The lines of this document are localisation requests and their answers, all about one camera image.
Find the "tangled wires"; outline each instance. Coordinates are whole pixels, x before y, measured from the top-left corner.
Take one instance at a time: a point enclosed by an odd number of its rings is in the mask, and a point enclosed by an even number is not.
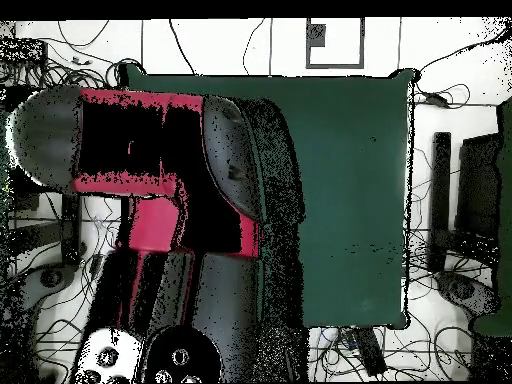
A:
[[[380,335],[380,348],[388,366],[388,371],[376,377],[369,377],[365,371],[361,360],[361,353],[355,339],[352,337],[350,328],[321,328],[316,346],[310,347],[310,376],[311,381],[349,381],[356,376],[356,381],[453,381],[464,379],[471,370],[470,364],[466,360],[467,352],[461,352],[457,349],[448,351],[439,344],[441,334],[447,331],[458,331],[471,337],[466,330],[449,326],[441,328],[436,332],[434,338],[431,337],[427,327],[413,314],[414,321],[420,324],[425,331],[426,337],[414,340],[409,343],[402,342],[400,331],[390,331],[385,327],[375,327],[374,331]],[[398,349],[389,347],[390,342],[399,343]],[[414,349],[414,346],[425,344],[426,350]],[[411,362],[404,364],[402,357],[413,358],[419,361],[421,366],[411,366]],[[456,369],[463,369],[465,373],[460,377],[454,377],[447,371],[450,367],[452,373]]]
[[[32,85],[40,89],[55,87],[57,85],[80,85],[89,88],[119,88],[121,85],[119,67],[122,64],[133,64],[144,74],[146,71],[135,59],[122,59],[110,65],[102,76],[93,69],[72,69],[53,59],[48,58],[42,66],[20,65],[4,70],[4,79],[10,79],[14,85]],[[114,74],[115,86],[108,82],[108,78]]]

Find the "white tile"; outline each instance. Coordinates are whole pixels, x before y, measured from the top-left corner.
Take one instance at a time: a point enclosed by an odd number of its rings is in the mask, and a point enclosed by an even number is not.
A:
[[[111,197],[83,196],[83,220],[118,220],[121,217],[121,199]]]

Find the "power cord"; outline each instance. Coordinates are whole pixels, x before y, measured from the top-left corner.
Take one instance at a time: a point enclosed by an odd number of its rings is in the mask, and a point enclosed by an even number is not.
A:
[[[247,41],[247,45],[245,46],[244,55],[242,57],[242,64],[244,66],[244,69],[245,69],[245,72],[247,73],[247,75],[249,75],[249,71],[245,67],[245,55],[247,54],[247,50],[249,49],[249,45],[251,44],[251,40],[252,40],[254,33],[258,30],[259,27],[261,27],[263,25],[263,22],[265,22],[265,19],[267,19],[267,18],[263,18],[261,20],[261,22],[258,25],[256,25],[256,27],[252,30],[251,35],[249,36],[249,40]]]
[[[187,62],[188,67],[192,71],[192,75],[196,75],[196,72],[194,71],[194,68],[192,67],[192,65],[188,61],[187,56],[185,56],[185,53],[183,52],[183,49],[181,48],[180,40],[178,39],[178,34],[176,34],[176,31],[174,29],[174,25],[172,24],[172,19],[169,19],[169,26],[171,27],[171,31],[174,34],[174,39],[176,40],[176,44],[178,45],[178,49],[180,50],[180,53],[183,56],[183,59],[185,59],[185,62]]]
[[[455,55],[459,55],[459,54],[467,52],[467,51],[471,51],[475,47],[488,46],[488,45],[491,45],[491,44],[494,44],[494,43],[501,43],[501,42],[509,39],[511,36],[512,36],[512,26],[506,25],[505,28],[502,31],[500,31],[496,36],[494,36],[490,40],[481,41],[481,42],[478,42],[478,43],[470,44],[468,46],[465,46],[465,47],[462,47],[460,49],[457,49],[457,50],[455,50],[454,52],[452,52],[450,54],[447,54],[445,56],[442,56],[442,57],[439,57],[437,59],[434,59],[433,61],[431,61],[431,62],[427,63],[425,66],[423,66],[423,68],[421,68],[419,72],[420,72],[420,74],[422,74],[423,71],[427,67],[433,65],[434,63],[440,62],[441,60],[447,59],[447,58],[455,56]],[[453,97],[452,97],[451,103],[449,103],[448,100],[446,100],[444,97],[441,96],[441,94],[448,94],[451,97],[451,94],[448,93],[448,90],[450,90],[452,88],[455,88],[455,87],[458,87],[458,86],[463,86],[463,87],[466,88],[466,90],[468,92],[468,97],[467,97],[467,99],[465,100],[464,103],[459,104],[457,107],[452,107],[452,105],[454,104],[453,103]],[[438,107],[441,107],[441,108],[444,108],[444,109],[459,109],[459,108],[461,108],[463,106],[466,106],[468,104],[468,102],[469,102],[469,99],[471,98],[471,90],[469,89],[469,87],[466,84],[455,84],[455,85],[453,85],[451,87],[448,87],[448,88],[446,88],[444,90],[437,91],[437,92],[432,92],[432,93],[423,91],[420,88],[418,83],[416,83],[416,88],[418,89],[418,92],[420,94],[425,96],[425,103],[431,104],[431,105],[434,105],[434,106],[438,106]]]

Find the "black device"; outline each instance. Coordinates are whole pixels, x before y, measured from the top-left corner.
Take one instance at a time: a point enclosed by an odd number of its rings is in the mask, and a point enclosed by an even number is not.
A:
[[[450,158],[451,133],[438,132],[434,134],[432,188],[430,193],[430,228],[431,233],[448,231],[450,212]],[[446,248],[429,238],[427,268],[431,272],[444,270]]]
[[[455,228],[483,237],[498,233],[499,134],[464,140],[460,149],[459,196]]]

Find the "black cable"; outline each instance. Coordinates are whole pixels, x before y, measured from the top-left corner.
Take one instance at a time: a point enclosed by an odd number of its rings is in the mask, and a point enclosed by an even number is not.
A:
[[[270,18],[270,45],[268,55],[268,76],[272,76],[272,28],[274,27],[274,18]]]
[[[252,30],[251,35],[249,36],[249,40],[247,41],[247,45],[245,46],[244,55],[242,57],[242,64],[244,65],[244,69],[245,69],[245,72],[247,73],[247,75],[249,75],[249,71],[245,67],[245,55],[247,54],[247,49],[249,48],[249,45],[251,44],[252,36],[258,30],[258,28],[263,25],[263,22],[265,22],[265,19],[267,19],[267,18],[263,18],[261,20],[261,22]]]
[[[499,43],[499,42],[505,41],[505,40],[509,39],[509,38],[511,37],[511,35],[512,35],[512,28],[510,28],[509,26],[506,26],[502,31],[500,31],[496,36],[494,36],[494,37],[493,37],[493,38],[491,38],[490,40],[487,40],[487,41],[481,41],[481,42],[478,42],[478,43],[470,44],[470,45],[468,45],[468,46],[465,46],[465,47],[462,47],[462,48],[460,48],[460,49],[457,49],[457,50],[455,50],[454,52],[452,52],[452,53],[450,53],[450,54],[447,54],[447,55],[445,55],[445,56],[439,57],[439,58],[437,58],[437,59],[435,59],[435,60],[433,60],[433,61],[431,61],[431,62],[427,63],[425,66],[423,66],[423,68],[421,68],[421,69],[420,69],[420,74],[421,74],[421,73],[422,73],[422,72],[423,72],[427,67],[429,67],[429,66],[433,65],[434,63],[437,63],[437,62],[439,62],[439,61],[441,61],[441,60],[443,60],[443,59],[447,59],[447,58],[449,58],[449,57],[451,57],[451,56],[459,55],[459,54],[464,53],[464,52],[466,52],[466,51],[471,51],[471,50],[473,50],[475,47],[479,47],[479,46],[487,46],[487,45],[490,45],[490,44],[494,44],[494,43]],[[421,94],[423,94],[423,95],[425,95],[425,96],[427,96],[427,97],[428,97],[428,95],[429,95],[429,94],[439,94],[439,93],[445,92],[445,91],[447,91],[447,90],[449,90],[449,89],[451,89],[451,88],[454,88],[454,87],[456,87],[456,86],[458,86],[458,85],[462,85],[462,86],[465,86],[465,87],[466,87],[466,89],[468,90],[468,98],[466,99],[466,101],[465,101],[463,104],[459,105],[458,107],[450,107],[450,106],[449,106],[448,108],[449,108],[449,109],[459,109],[459,108],[461,108],[461,107],[463,107],[463,106],[466,106],[466,104],[469,102],[469,99],[471,98],[471,90],[470,90],[470,89],[469,89],[469,87],[468,87],[467,85],[465,85],[465,84],[456,84],[456,85],[454,85],[454,86],[452,86],[452,87],[449,87],[449,88],[447,88],[447,89],[445,89],[445,90],[443,90],[443,91],[435,92],[435,93],[427,93],[427,92],[424,92],[424,91],[420,88],[420,86],[419,86],[419,84],[418,84],[418,83],[416,83],[416,88],[418,89],[418,91],[419,91]]]
[[[437,345],[437,339],[439,338],[439,336],[444,333],[445,331],[447,330],[457,330],[457,331],[461,331],[463,332],[464,334],[466,334],[466,336],[468,336],[470,339],[473,340],[473,336],[469,333],[469,331],[467,330],[464,330],[463,328],[460,328],[460,327],[457,327],[457,326],[450,326],[450,327],[445,327],[445,328],[442,328],[441,330],[439,330],[436,335],[434,336],[434,354],[435,354],[435,357],[436,357],[436,360],[437,360],[437,364],[439,366],[439,368],[441,369],[441,372],[444,374],[444,376],[449,380],[449,381],[453,381],[453,379],[446,373],[446,371],[444,370],[444,367],[441,365],[441,358],[439,356],[439,347]]]
[[[50,37],[38,38],[38,40],[43,40],[43,41],[50,40],[50,41],[55,41],[56,43],[68,44],[68,45],[74,46],[74,47],[87,47],[87,46],[91,45],[92,43],[94,43],[98,39],[98,37],[103,33],[103,31],[105,30],[105,28],[107,27],[107,25],[109,23],[110,23],[110,20],[108,20],[105,23],[105,25],[103,25],[103,28],[101,28],[100,32],[98,32],[98,34],[96,34],[96,36],[91,41],[89,41],[88,43],[85,43],[85,44],[74,44],[74,43],[68,42],[67,40],[61,41],[61,40],[56,40],[55,38],[50,38]]]
[[[194,71],[194,68],[192,68],[192,65],[187,59],[187,56],[185,56],[185,53],[183,52],[183,49],[181,48],[180,40],[178,39],[178,34],[176,34],[176,31],[174,30],[174,26],[172,24],[172,19],[169,19],[169,26],[171,27],[171,31],[174,34],[174,39],[176,40],[176,44],[178,45],[178,49],[180,50],[181,55],[183,56],[183,59],[185,59],[185,62],[187,62],[188,67],[192,71],[192,74],[195,75],[196,72]]]
[[[140,64],[144,67],[144,19],[140,21]]]
[[[100,31],[100,33],[97,35],[97,37],[99,37],[99,35],[101,34],[101,32],[103,32],[103,30],[105,29],[105,27],[107,26],[107,24],[105,24],[105,26],[102,28],[102,30],[101,30],[101,31]],[[79,54],[83,54],[84,56],[92,57],[93,59],[97,59],[97,60],[101,60],[102,62],[106,62],[106,63],[110,63],[110,64],[112,64],[112,63],[113,63],[113,62],[111,62],[110,60],[103,59],[103,58],[101,58],[101,57],[94,56],[94,55],[92,55],[92,54],[88,54],[88,53],[84,53],[84,52],[81,52],[81,51],[79,51],[79,50],[75,49],[75,47],[74,47],[74,46],[75,46],[75,44],[71,44],[71,43],[67,40],[66,36],[64,35],[64,32],[62,31],[62,27],[61,27],[61,25],[60,25],[60,21],[57,21],[57,25],[58,25],[58,27],[59,27],[60,35],[62,36],[62,38],[64,39],[64,41],[66,42],[66,44],[71,48],[71,50],[73,50],[73,51],[75,51],[75,52],[77,52],[77,53],[79,53]]]
[[[400,26],[398,27],[398,60],[396,62],[396,69],[400,69],[401,46],[402,46],[402,17],[400,17]]]

